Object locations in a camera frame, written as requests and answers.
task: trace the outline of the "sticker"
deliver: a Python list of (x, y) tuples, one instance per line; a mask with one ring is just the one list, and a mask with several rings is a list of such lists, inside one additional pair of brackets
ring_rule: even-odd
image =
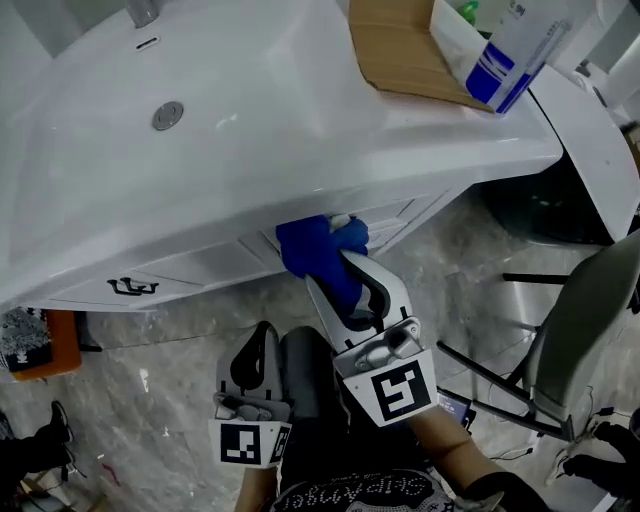
[(220, 461), (260, 465), (260, 427), (242, 423), (220, 425)]
[(418, 361), (371, 377), (380, 412), (390, 421), (431, 403)]
[(280, 427), (280, 432), (278, 432), (278, 439), (276, 439), (276, 444), (273, 447), (273, 453), (271, 454), (271, 460), (269, 464), (273, 464), (275, 462), (280, 462), (282, 459), (282, 455), (284, 455), (284, 449), (287, 446), (287, 440), (289, 439), (289, 433), (291, 429), (289, 427)]

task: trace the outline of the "countertop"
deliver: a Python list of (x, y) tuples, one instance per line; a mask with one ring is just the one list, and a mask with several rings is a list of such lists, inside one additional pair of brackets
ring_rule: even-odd
[[(155, 131), (174, 100), (182, 119)], [(337, 191), (471, 184), (562, 153), (528, 95), (498, 117), (376, 91), (345, 13), (313, 0), (170, 3), (138, 30), (121, 11), (0, 109), (4, 307), (198, 227), (230, 237), (320, 213)]]

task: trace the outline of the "faucet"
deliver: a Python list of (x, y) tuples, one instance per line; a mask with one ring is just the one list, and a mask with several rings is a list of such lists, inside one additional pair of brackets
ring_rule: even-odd
[(127, 12), (136, 28), (141, 28), (158, 17), (154, 0), (126, 0)]

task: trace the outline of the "black metal chair frame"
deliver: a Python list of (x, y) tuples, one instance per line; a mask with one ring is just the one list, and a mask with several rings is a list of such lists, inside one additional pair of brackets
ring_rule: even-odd
[[(535, 283), (535, 284), (557, 284), (564, 285), (566, 284), (569, 276), (563, 275), (545, 275), (545, 274), (510, 274), (505, 273), (502, 274), (502, 277), (505, 281), (510, 282), (520, 282), (520, 283)], [(636, 290), (633, 293), (631, 301), (627, 309), (631, 309), (633, 314), (637, 314), (640, 312), (640, 296), (638, 294), (638, 287), (636, 286)], [(507, 421), (515, 423), (516, 425), (520, 425), (521, 427), (528, 428), (530, 430), (534, 430), (539, 432), (540, 434), (548, 435), (550, 437), (554, 437), (556, 439), (561, 439), (563, 441), (573, 441), (575, 439), (575, 432), (573, 429), (573, 421), (571, 416), (569, 416), (566, 420), (561, 418), (556, 418), (553, 415), (549, 414), (546, 411), (541, 410), (534, 402), (531, 400), (529, 394), (522, 388), (519, 388), (517, 384), (522, 380), (524, 376), (524, 372), (527, 365), (527, 357), (518, 364), (516, 369), (509, 375), (508, 378), (504, 379), (499, 375), (487, 370), (484, 366), (476, 363), (475, 361), (469, 359), (467, 356), (455, 351), (451, 347), (447, 346), (444, 342), (438, 341), (438, 348), (447, 354), (449, 357), (455, 359), (460, 364), (469, 368), (472, 372), (478, 374), (480, 377), (488, 380), (493, 385), (502, 389), (505, 393), (511, 395), (515, 399), (524, 403), (528, 412), (524, 416), (518, 416), (517, 414), (513, 414), (508, 411), (504, 411), (502, 409), (498, 409), (490, 404), (486, 404), (481, 402), (480, 400), (473, 400), (472, 404), (480, 410), (486, 411), (490, 414), (503, 418)], [(558, 426), (548, 425), (547, 423), (542, 423), (540, 421), (536, 421), (536, 413), (542, 413), (545, 416), (548, 416), (552, 420), (558, 423)]]

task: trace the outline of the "person's arm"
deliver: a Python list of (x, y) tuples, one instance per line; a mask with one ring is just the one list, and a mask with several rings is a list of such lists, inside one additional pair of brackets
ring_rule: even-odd
[(245, 469), (235, 512), (258, 512), (275, 499), (277, 486), (277, 468)]
[(519, 477), (485, 457), (467, 431), (440, 406), (409, 418), (433, 465), (459, 495), (482, 501), (497, 496), (508, 512), (547, 512), (538, 494)]
[(467, 431), (440, 406), (408, 421), (434, 467), (455, 492), (462, 492), (483, 476), (505, 471), (485, 457)]

